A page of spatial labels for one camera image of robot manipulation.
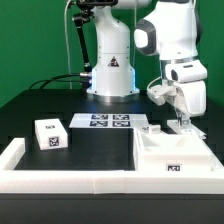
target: white box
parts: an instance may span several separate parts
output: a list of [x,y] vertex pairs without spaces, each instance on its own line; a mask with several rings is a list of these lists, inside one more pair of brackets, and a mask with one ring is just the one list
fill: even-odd
[[134,163],[137,171],[211,171],[212,153],[192,135],[134,134]]
[[68,147],[68,135],[59,119],[36,120],[35,133],[41,150]]

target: black cable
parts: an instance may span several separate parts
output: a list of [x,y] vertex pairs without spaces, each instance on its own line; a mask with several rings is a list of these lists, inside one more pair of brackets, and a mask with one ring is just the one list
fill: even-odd
[[93,14],[94,13],[91,10],[82,10],[81,13],[75,14],[72,19],[73,22],[75,23],[78,37],[79,37],[79,43],[80,43],[81,50],[82,50],[82,57],[83,57],[83,61],[84,61],[84,71],[85,72],[91,72],[92,66],[90,65],[90,62],[89,62],[89,56],[88,56],[85,36],[84,36],[82,27],[85,23],[90,22],[90,19],[93,16]]
[[65,74],[65,75],[55,76],[55,77],[53,77],[53,78],[51,78],[51,79],[40,80],[40,81],[37,81],[37,82],[33,83],[33,84],[29,87],[29,89],[32,89],[33,86],[35,86],[35,85],[37,85],[37,84],[39,84],[39,83],[41,83],[41,82],[44,82],[43,85],[47,85],[48,83],[50,83],[50,82],[52,82],[52,81],[55,81],[55,80],[57,80],[57,79],[68,78],[68,77],[73,77],[73,76],[80,76],[80,75],[79,75],[79,73]]
[[55,76],[55,77],[47,80],[44,84],[42,84],[39,89],[43,89],[46,85],[48,85],[50,82],[53,82],[54,80],[63,79],[63,78],[70,78],[70,77],[74,77],[74,76],[79,76],[80,77],[79,73]]
[[[49,80],[40,80],[40,81],[38,81],[38,82],[35,82],[35,83],[33,83],[33,84],[29,87],[29,89],[32,89],[33,86],[35,86],[35,85],[37,85],[37,84],[39,84],[39,83],[41,83],[41,82],[46,82],[46,81],[49,81]],[[77,81],[77,80],[74,80],[74,81],[70,81],[70,80],[53,80],[52,82],[76,82],[76,83],[82,83],[82,81]]]

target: label sticker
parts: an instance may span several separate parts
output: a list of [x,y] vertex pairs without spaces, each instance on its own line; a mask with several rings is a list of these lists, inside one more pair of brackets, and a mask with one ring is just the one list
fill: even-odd
[[113,127],[131,127],[130,121],[113,121]]
[[117,62],[117,59],[113,57],[108,65],[109,67],[119,67],[119,64]]
[[169,164],[169,165],[166,166],[166,170],[167,171],[179,172],[179,171],[182,170],[182,165],[181,164],[175,164],[175,165],[174,164],[173,165]]
[[48,126],[45,126],[46,129],[54,129],[55,126],[54,125],[48,125]]
[[49,138],[49,146],[50,147],[59,146],[59,137]]
[[108,121],[91,121],[90,127],[107,127]]
[[108,120],[107,114],[93,114],[91,117],[92,120]]
[[130,120],[130,116],[127,114],[116,114],[113,115],[114,120]]

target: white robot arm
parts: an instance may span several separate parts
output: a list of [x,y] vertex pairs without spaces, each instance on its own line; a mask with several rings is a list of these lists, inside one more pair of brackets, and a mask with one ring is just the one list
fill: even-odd
[[192,1],[159,0],[134,34],[140,52],[160,55],[162,84],[149,86],[149,98],[158,105],[173,105],[180,124],[186,117],[203,115],[206,108],[207,70],[196,49],[202,29]]
[[84,13],[86,10],[91,15],[92,11],[97,31],[97,64],[92,69],[92,85],[87,89],[89,98],[105,102],[125,102],[138,95],[135,71],[130,65],[130,30],[112,16],[111,10],[145,7],[150,1],[76,1]]

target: green backdrop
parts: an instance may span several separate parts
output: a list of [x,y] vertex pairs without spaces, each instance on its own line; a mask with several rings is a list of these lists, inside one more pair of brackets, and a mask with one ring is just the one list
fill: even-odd
[[[66,0],[0,0],[0,106],[21,91],[42,79],[67,74],[67,55],[64,35],[64,8]],[[155,7],[138,10],[138,19]],[[208,68],[207,95],[224,106],[223,49],[224,1],[198,0],[203,37],[198,46],[201,62]],[[72,72],[80,72],[83,62],[76,29],[71,21],[73,9],[68,12]],[[131,30],[133,57],[134,11],[113,11],[116,18]],[[96,63],[96,35],[93,22],[84,27],[89,57]],[[148,82],[159,76],[158,56],[145,57],[136,52],[136,85],[145,89]],[[48,88],[69,88],[68,83],[54,83]]]

